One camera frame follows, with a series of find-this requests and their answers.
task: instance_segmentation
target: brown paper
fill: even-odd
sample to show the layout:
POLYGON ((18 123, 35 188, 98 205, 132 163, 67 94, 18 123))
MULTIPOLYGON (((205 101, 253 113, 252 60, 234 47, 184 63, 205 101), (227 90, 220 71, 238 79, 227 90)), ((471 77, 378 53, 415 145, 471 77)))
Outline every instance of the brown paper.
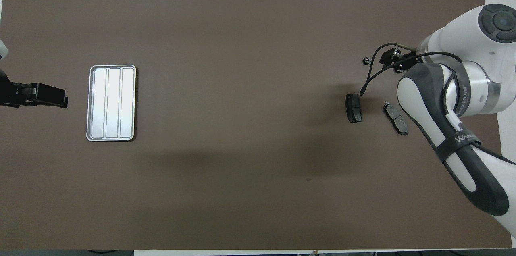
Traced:
MULTIPOLYGON (((510 247, 417 127, 394 131, 399 74, 345 115, 364 56, 481 4, 4 0, 0 67, 70 102, 0 109, 0 249, 510 247), (138 67, 136 139, 89 142, 89 69, 118 64, 138 67)), ((500 151, 496 116, 464 121, 500 151)))

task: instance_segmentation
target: black cable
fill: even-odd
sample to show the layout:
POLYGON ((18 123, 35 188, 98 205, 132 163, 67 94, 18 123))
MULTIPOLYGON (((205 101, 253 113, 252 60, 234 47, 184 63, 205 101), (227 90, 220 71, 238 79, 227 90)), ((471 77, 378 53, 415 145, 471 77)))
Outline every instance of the black cable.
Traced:
MULTIPOLYGON (((402 256, 402 254, 400 252, 394 251, 394 253, 396 254, 396 256, 402 256)), ((418 254, 420 256, 423 256, 422 251, 418 251, 418 254)))
POLYGON ((120 250, 95 251, 95 250, 89 250, 89 249, 87 249, 87 250, 92 253, 95 253, 95 254, 108 254, 108 253, 120 251, 120 250))
POLYGON ((369 80, 369 78, 371 77, 371 72, 372 72, 372 64, 375 62, 375 57, 376 57, 376 54, 378 54, 378 52, 386 47, 386 46, 389 46, 389 45, 394 45, 394 46, 397 46, 399 48, 403 48, 404 50, 410 50, 410 51, 415 51, 415 48, 412 48, 412 47, 409 47, 409 46, 406 46, 406 45, 402 45, 402 44, 399 44, 399 43, 396 43, 396 42, 389 42, 389 43, 385 43, 383 45, 380 45, 376 50, 375 50, 375 53, 372 54, 372 58, 371 58, 371 63, 369 64, 369 72, 367 73, 367 80, 369 80))
POLYGON ((448 252, 450 252, 450 253, 452 253, 452 254, 455 254, 455 255, 457 255, 457 256, 466 256, 466 255, 463 255, 463 254, 459 254, 459 253, 457 253, 457 252, 455 252, 455 251, 453 251, 453 250, 448 250, 448 252))
POLYGON ((400 60, 400 61, 398 61, 396 63, 393 63, 392 65, 389 65, 388 67, 384 67, 381 71, 377 72, 371 78, 369 78, 365 82, 363 87, 360 89, 360 96, 362 96, 365 93, 365 90, 367 89, 367 85, 369 84, 369 82, 371 82, 372 79, 376 78, 379 74, 385 72, 386 70, 392 69, 393 67, 397 67, 397 66, 401 65, 402 63, 404 63, 406 61, 409 61, 409 60, 412 60, 412 59, 420 58, 422 56, 433 56, 433 55, 436 55, 436 54, 440 54, 442 56, 449 56, 449 57, 455 59, 456 61, 458 61, 459 63, 462 63, 462 60, 458 56, 456 56, 455 54, 450 54, 449 52, 426 52, 425 54, 417 54, 415 56, 409 56, 409 57, 404 58, 404 59, 402 59, 402 60, 400 60))
MULTIPOLYGON (((444 84, 444 88, 443 90, 441 91, 441 100, 443 101, 442 104, 444 106, 444 112, 446 113, 446 115, 448 115, 448 108, 446 106, 448 106, 448 102, 446 102, 446 92, 448 91, 448 87, 451 85, 451 83, 453 81, 455 81, 455 79, 457 78, 457 75, 455 74, 455 71, 448 68, 450 70, 451 73, 451 76, 448 78, 448 80, 446 81, 446 83, 444 84)), ((455 105, 453 107, 453 110, 455 110, 457 108, 457 104, 459 104, 459 100, 458 98, 455 98, 455 105)))

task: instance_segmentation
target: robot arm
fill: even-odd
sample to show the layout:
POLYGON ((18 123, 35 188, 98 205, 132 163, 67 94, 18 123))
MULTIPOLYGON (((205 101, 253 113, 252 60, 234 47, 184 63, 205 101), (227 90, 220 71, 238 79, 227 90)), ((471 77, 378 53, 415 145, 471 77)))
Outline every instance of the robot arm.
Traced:
POLYGON ((398 102, 416 123, 462 192, 516 235, 516 164, 481 146, 459 116, 495 113, 516 96, 516 10, 473 9, 424 40, 426 56, 398 83, 398 102))
MULTIPOLYGON (((3 60, 9 51, 0 40, 0 60, 3 60)), ((15 107, 20 106, 57 106, 68 107, 68 97, 64 89, 52 87, 42 83, 14 83, 9 80, 4 71, 0 70, 0 105, 15 107)))

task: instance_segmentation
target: black strap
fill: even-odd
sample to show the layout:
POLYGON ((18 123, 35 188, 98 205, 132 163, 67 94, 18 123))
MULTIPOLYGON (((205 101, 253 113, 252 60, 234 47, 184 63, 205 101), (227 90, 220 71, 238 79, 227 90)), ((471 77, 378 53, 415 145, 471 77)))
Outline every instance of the black strap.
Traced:
POLYGON ((457 83, 458 100, 457 104, 454 107, 454 112, 457 115, 457 117, 460 117, 466 112, 468 106, 470 105, 470 78, 468 76, 468 72, 466 72, 466 68, 462 63, 456 61, 447 61, 446 63, 443 63, 443 65, 447 66, 456 77, 455 81, 457 83))
POLYGON ((473 142, 481 143, 480 139, 478 139, 473 132, 469 130, 461 130, 452 136, 444 139, 439 146, 435 149, 437 153, 437 157, 443 163, 450 155, 455 153, 457 149, 472 144, 473 142))

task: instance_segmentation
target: metal tray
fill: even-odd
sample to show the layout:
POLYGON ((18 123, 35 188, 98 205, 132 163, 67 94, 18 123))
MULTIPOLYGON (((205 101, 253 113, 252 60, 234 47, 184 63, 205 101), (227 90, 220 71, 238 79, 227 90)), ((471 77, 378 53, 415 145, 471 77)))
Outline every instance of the metal tray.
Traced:
POLYGON ((136 67, 94 65, 90 69, 86 138, 91 142, 134 137, 136 67))

